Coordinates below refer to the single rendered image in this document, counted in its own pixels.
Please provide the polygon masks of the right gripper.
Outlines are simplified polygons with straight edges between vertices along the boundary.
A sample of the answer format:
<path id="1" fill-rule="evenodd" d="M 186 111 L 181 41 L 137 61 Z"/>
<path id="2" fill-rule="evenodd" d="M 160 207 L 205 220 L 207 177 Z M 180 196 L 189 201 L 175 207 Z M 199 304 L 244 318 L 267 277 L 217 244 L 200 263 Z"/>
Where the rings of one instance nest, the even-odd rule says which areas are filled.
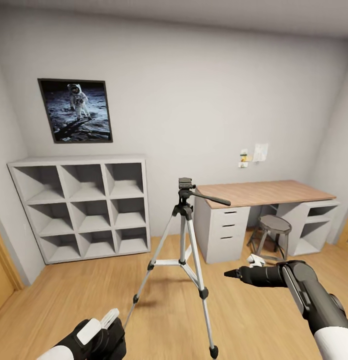
<path id="1" fill-rule="evenodd" d="M 224 276 L 239 278 L 243 283 L 259 288 L 273 288 L 267 276 L 267 266 L 241 266 L 239 269 L 225 272 Z"/>

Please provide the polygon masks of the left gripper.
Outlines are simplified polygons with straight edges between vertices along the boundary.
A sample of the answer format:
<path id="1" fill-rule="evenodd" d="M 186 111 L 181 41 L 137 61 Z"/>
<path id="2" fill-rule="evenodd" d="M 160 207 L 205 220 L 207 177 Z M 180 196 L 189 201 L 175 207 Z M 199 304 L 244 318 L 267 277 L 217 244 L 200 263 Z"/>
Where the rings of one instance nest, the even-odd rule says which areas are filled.
<path id="1" fill-rule="evenodd" d="M 117 322 L 111 330 L 107 329 L 107 333 L 108 340 L 105 348 L 100 353 L 93 353 L 95 360 L 107 360 L 125 336 L 125 331 L 119 322 Z"/>

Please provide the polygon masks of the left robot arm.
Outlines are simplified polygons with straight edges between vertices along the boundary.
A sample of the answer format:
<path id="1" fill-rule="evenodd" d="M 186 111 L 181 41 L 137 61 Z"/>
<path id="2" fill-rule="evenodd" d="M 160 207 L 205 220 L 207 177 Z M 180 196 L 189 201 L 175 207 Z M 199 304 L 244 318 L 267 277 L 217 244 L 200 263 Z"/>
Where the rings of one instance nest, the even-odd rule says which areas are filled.
<path id="1" fill-rule="evenodd" d="M 94 354 L 95 360 L 107 360 L 125 336 L 119 322 L 111 330 L 107 329 L 118 315 L 116 308 L 111 309 L 101 322 L 97 319 L 84 321 L 36 360 L 86 360 L 89 354 Z"/>

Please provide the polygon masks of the digital camera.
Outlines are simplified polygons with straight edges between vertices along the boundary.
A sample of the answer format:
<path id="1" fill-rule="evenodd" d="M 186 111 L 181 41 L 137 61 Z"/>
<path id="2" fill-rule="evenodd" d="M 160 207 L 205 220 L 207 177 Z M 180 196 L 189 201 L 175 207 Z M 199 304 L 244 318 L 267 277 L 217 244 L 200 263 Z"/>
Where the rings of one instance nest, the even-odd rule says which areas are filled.
<path id="1" fill-rule="evenodd" d="M 120 318 L 117 317 L 107 329 L 111 330 L 117 322 L 122 324 Z M 122 360 L 125 357 L 125 355 L 126 355 L 126 341 L 125 341 L 125 337 L 123 337 L 123 340 L 117 345 L 117 347 L 113 350 L 113 352 L 110 354 L 107 360 Z M 90 353 L 89 356 L 86 358 L 86 360 L 95 360 L 94 354 Z"/>

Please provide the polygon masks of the camera tripod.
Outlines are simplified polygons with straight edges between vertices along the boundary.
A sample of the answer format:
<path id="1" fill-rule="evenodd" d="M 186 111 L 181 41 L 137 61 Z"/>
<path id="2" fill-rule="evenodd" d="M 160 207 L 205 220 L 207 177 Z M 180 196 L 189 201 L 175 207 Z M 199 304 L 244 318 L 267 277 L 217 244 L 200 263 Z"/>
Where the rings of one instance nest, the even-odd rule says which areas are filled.
<path id="1" fill-rule="evenodd" d="M 178 191 L 178 195 L 179 195 L 179 201 L 178 204 L 174 206 L 173 212 L 171 214 L 171 217 L 169 218 L 169 221 L 167 223 L 167 227 L 162 235 L 162 238 L 160 240 L 160 243 L 156 249 L 156 252 L 152 258 L 152 260 L 150 261 L 148 268 L 147 268 L 147 274 L 143 280 L 143 283 L 138 291 L 138 293 L 134 296 L 133 298 L 133 307 L 128 315 L 128 318 L 124 324 L 123 329 L 125 329 L 126 324 L 132 314 L 132 311 L 136 305 L 136 303 L 139 300 L 139 296 L 141 294 L 141 291 L 147 281 L 147 278 L 151 272 L 151 270 L 153 270 L 153 268 L 156 266 L 180 266 L 182 267 L 185 272 L 187 273 L 187 275 L 191 278 L 191 280 L 194 282 L 194 284 L 197 286 L 198 291 L 199 291 L 199 296 L 202 299 L 202 304 L 203 304 L 203 310 L 204 310 L 204 315 L 205 315 L 205 320 L 206 320 L 206 326 L 207 326 L 207 332 L 208 332 L 208 337 L 209 337 L 209 343 L 210 343 L 210 356 L 213 358 L 213 360 L 216 360 L 217 356 L 219 355 L 218 353 L 218 348 L 217 346 L 214 345 L 213 343 L 213 338 L 212 338 L 212 332 L 211 332 L 211 326 L 210 326 L 210 321 L 209 321 L 209 315 L 208 315 L 208 309 L 207 309 L 207 304 L 206 304 L 206 298 L 209 296 L 209 291 L 207 289 L 207 287 L 204 287 L 204 283 L 203 283 L 203 278 L 202 278 L 202 272 L 201 272 L 201 267 L 200 267 L 200 261 L 199 261 L 199 255 L 198 255 L 198 250 L 197 250 L 197 244 L 196 244 L 196 239 L 195 239 L 195 234 L 194 234 L 194 228 L 193 228 L 193 223 L 192 223 L 192 215 L 191 213 L 193 212 L 193 205 L 191 206 L 189 203 L 187 203 L 187 199 L 189 198 L 189 196 L 198 196 L 198 197 L 202 197 L 205 199 L 209 199 L 213 202 L 225 205 L 225 206 L 230 206 L 231 202 L 228 200 L 224 200 L 221 198 L 217 198 L 217 197 L 213 197 L 213 196 L 206 196 L 206 195 L 202 195 L 202 194 L 198 194 L 195 192 L 192 192 L 190 189 L 195 189 L 196 185 L 191 183 L 192 179 L 191 178 L 187 178 L 187 177 L 183 177 L 183 178 L 178 178 L 178 183 L 179 183 L 179 191 Z M 181 215 L 181 236 L 180 236 L 180 259 L 169 259 L 169 260 L 156 260 L 157 256 L 160 252 L 160 249 L 162 248 L 162 245 L 166 239 L 166 236 L 168 235 L 169 230 L 171 229 L 172 223 L 175 219 L 175 216 L 177 215 L 177 213 L 180 213 Z M 189 231 L 189 236 L 190 236 L 190 246 L 188 247 L 188 249 L 185 251 L 185 241 L 186 241 L 186 224 L 188 225 L 188 231 Z M 190 256 L 190 254 L 193 254 L 193 258 L 194 258 L 194 265 L 196 268 L 196 274 L 191 270 L 191 268 L 187 265 L 187 260 Z"/>

